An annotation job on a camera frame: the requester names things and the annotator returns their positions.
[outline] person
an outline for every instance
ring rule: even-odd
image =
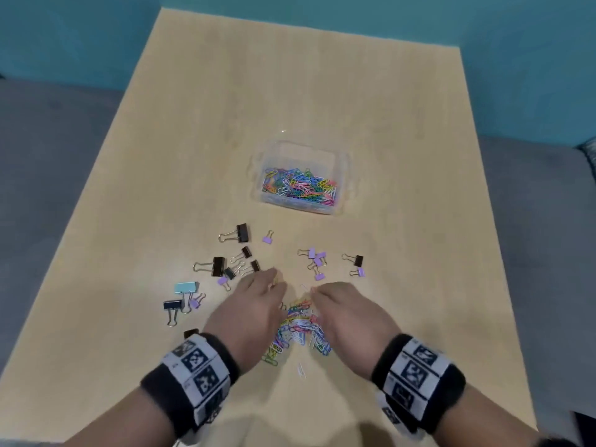
[[[64,446],[170,447],[186,431],[197,430],[213,418],[229,387],[259,362],[287,316],[280,309],[287,284],[274,284],[276,274],[272,268],[242,278],[200,335],[168,353],[138,388]],[[325,338],[339,359],[381,390],[387,393],[389,389],[390,409],[383,411],[397,416],[395,423],[401,420],[417,425],[410,427],[414,430],[425,429],[440,447],[573,446],[566,440],[541,438],[482,395],[442,353],[402,333],[385,310],[353,285],[334,282],[313,288],[311,293]],[[434,380],[434,391],[427,399],[423,387],[418,395],[393,373],[401,367],[400,358],[406,357],[417,358],[408,362],[412,375],[401,373],[406,381],[415,383],[425,370],[428,379]],[[407,386],[392,390],[387,388],[391,380]],[[413,399],[404,398],[408,390]],[[423,413],[417,413],[420,404],[426,405]]]

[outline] container filled with paper clips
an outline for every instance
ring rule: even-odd
[[[278,139],[255,163],[254,197],[289,209],[336,214],[347,187],[349,157],[312,145]]]

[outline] wooden table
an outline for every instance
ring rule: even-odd
[[[282,130],[350,154],[341,215],[250,198],[251,157]],[[326,250],[326,281],[354,282],[535,425],[459,49],[163,9],[0,382],[0,437],[63,441],[133,389],[227,296],[192,264],[239,253],[218,234],[243,222],[286,300],[314,284],[297,249]],[[190,280],[205,304],[169,328],[161,303]],[[373,386],[336,355],[285,356],[238,382],[209,440],[388,439]]]

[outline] plastic container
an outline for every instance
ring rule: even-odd
[[[313,213],[337,214],[341,210],[350,167],[347,154],[319,149],[288,139],[277,139],[269,142],[255,161],[256,178],[253,191],[255,199]],[[308,169],[316,177],[332,180],[336,183],[333,205],[324,205],[265,191],[263,189],[265,177],[268,170],[272,168],[286,170],[298,168],[302,172]]]

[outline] person's left arm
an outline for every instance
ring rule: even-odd
[[[287,313],[287,284],[271,268],[242,278],[234,293],[195,334],[150,372],[141,386],[66,441],[65,447],[171,447],[196,431],[253,368]]]

